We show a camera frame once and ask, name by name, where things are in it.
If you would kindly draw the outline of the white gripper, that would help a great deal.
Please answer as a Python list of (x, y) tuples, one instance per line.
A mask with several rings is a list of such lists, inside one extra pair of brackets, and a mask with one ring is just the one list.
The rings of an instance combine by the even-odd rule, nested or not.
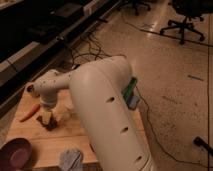
[(42, 123), (49, 124), (51, 118), (54, 116), (53, 109), (55, 108), (55, 104), (42, 103), (41, 107), (42, 107), (42, 114), (41, 114)]

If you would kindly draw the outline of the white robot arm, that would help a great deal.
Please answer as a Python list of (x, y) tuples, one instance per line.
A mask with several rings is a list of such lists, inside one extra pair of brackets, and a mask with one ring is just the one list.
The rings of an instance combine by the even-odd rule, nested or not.
[(158, 171), (123, 97), (131, 79), (128, 60), (113, 56), (60, 75), (50, 71), (33, 86), (46, 109), (56, 106), (59, 91), (70, 92), (103, 171)]

